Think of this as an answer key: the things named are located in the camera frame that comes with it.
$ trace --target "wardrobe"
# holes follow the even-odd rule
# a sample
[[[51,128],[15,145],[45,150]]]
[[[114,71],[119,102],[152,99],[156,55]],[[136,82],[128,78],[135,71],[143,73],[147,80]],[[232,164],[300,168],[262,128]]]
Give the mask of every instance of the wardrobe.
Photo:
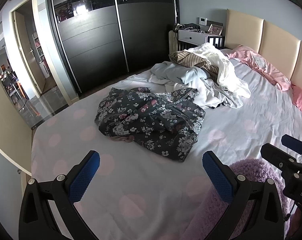
[[[168,60],[177,0],[51,0],[52,22],[78,93]]]

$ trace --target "open door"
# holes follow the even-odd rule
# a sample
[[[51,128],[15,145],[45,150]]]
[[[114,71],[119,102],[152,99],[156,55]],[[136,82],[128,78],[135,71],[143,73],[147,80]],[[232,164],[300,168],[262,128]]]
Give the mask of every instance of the open door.
[[[24,59],[24,62],[26,64],[27,70],[33,83],[39,91],[39,94],[41,94],[45,85],[45,77],[33,55],[33,50],[31,48],[31,44],[28,38],[24,16],[15,11],[13,12],[13,18],[17,42],[21,51],[21,55]]]

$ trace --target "screw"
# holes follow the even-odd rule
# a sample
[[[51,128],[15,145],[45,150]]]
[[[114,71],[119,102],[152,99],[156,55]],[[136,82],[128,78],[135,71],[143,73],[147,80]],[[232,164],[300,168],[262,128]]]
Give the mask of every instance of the screw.
[[[270,185],[273,185],[273,184],[274,184],[274,180],[273,180],[273,179],[267,179],[267,182],[268,182]]]
[[[29,179],[28,184],[32,185],[34,182],[35,182],[35,179],[31,178],[31,179]]]
[[[243,175],[238,175],[238,180],[239,181],[245,181],[245,177]]]
[[[57,181],[63,181],[65,179],[65,176],[63,174],[57,176]]]

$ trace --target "beige headboard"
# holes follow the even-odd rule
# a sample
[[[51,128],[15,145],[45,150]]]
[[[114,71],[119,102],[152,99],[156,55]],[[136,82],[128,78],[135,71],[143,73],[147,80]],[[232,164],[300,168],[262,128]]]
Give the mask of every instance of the beige headboard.
[[[259,52],[287,78],[302,88],[302,42],[272,23],[227,10],[225,47],[246,45]]]

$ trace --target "radiator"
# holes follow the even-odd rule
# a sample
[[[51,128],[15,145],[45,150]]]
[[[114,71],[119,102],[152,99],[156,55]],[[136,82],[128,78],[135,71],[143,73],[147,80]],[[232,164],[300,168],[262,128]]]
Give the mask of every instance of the radiator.
[[[177,33],[174,33],[173,31],[169,32],[169,52],[170,52],[170,54],[175,51],[180,51],[180,50],[184,50],[184,49],[190,49],[190,48],[197,47],[197,45],[179,41],[177,39],[177,37],[178,37]]]

